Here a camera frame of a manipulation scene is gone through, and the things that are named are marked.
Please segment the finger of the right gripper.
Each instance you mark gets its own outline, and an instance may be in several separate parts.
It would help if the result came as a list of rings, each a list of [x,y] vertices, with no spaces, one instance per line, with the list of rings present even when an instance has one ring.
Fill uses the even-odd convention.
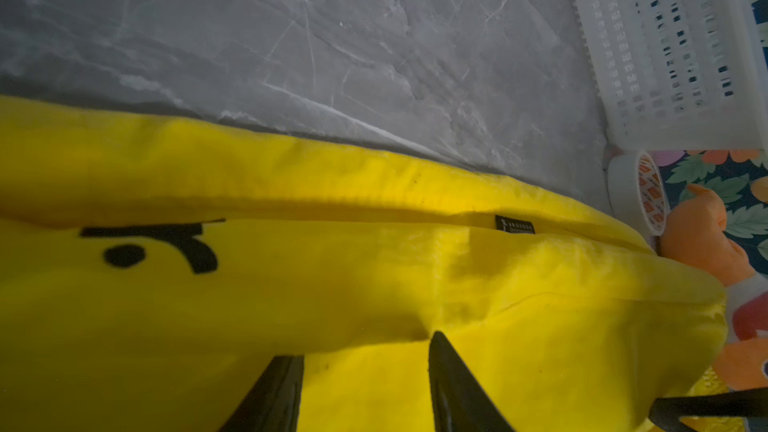
[[[694,432],[685,417],[767,418],[767,388],[717,395],[659,398],[654,401],[649,420],[667,432]]]

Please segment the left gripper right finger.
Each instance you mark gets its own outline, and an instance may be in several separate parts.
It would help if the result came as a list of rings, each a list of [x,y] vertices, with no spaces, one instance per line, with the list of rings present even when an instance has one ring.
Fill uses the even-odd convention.
[[[428,374],[437,432],[514,431],[440,331],[429,343]]]

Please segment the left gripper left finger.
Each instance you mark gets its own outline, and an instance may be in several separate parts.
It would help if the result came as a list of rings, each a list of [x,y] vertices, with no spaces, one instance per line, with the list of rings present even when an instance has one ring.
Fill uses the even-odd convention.
[[[220,431],[296,432],[303,377],[303,356],[274,357]]]

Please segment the yellow shorts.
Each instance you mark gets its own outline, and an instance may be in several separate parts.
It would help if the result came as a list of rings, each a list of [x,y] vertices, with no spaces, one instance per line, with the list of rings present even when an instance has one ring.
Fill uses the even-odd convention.
[[[1,427],[430,431],[444,334],[520,431],[646,431],[726,293],[508,176],[181,117],[1,100]]]

